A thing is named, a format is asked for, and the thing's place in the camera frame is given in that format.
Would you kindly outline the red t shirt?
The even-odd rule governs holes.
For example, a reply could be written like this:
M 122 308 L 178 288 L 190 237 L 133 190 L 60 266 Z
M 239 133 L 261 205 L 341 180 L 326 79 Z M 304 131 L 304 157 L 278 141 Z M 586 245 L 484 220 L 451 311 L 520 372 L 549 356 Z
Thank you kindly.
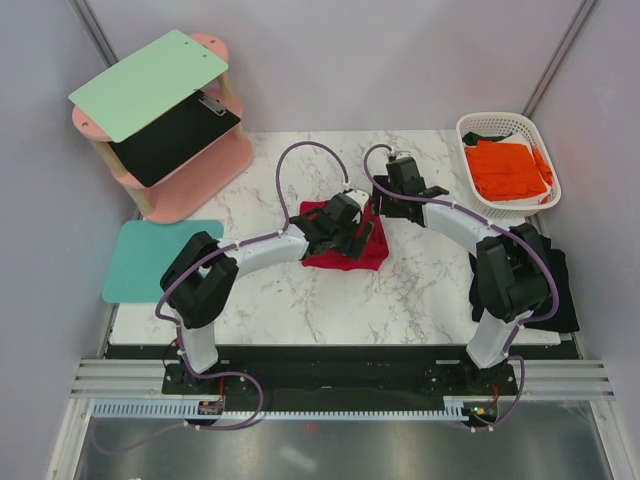
M 367 203 L 363 213 L 363 221 L 373 223 L 373 230 L 367 241 L 365 249 L 359 259 L 351 259 L 329 251 L 322 255 L 313 256 L 302 261 L 304 267 L 313 267 L 326 270 L 371 270 L 378 271 L 389 256 L 389 246 L 382 222 L 373 214 L 373 205 Z

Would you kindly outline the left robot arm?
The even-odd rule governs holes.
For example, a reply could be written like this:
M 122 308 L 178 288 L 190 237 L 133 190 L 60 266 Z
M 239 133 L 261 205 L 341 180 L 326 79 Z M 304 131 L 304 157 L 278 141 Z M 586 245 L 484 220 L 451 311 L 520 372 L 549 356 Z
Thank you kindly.
M 190 387 L 208 393 L 218 385 L 214 322 L 235 281 L 328 252 L 359 259 L 374 227 L 364 220 L 369 200 L 362 190 L 347 190 L 322 208 L 290 218 L 283 231 L 254 238 L 218 240 L 205 231 L 191 236 L 160 279 L 163 296 L 156 309 L 158 318 L 176 325 Z

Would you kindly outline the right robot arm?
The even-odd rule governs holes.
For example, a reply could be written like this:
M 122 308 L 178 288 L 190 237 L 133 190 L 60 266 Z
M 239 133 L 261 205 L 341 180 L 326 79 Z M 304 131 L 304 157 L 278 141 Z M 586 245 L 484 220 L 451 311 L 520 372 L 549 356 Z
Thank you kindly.
M 386 175 L 368 175 L 376 213 L 406 218 L 454 241 L 475 259 L 475 285 L 483 308 L 466 346 L 468 362 L 458 368 L 467 392 L 483 392 L 494 381 L 493 367 L 503 363 L 525 321 L 547 299 L 558 303 L 558 289 L 538 230 L 524 222 L 495 224 L 455 201 L 439 186 L 428 188 L 410 156 L 387 155 Z

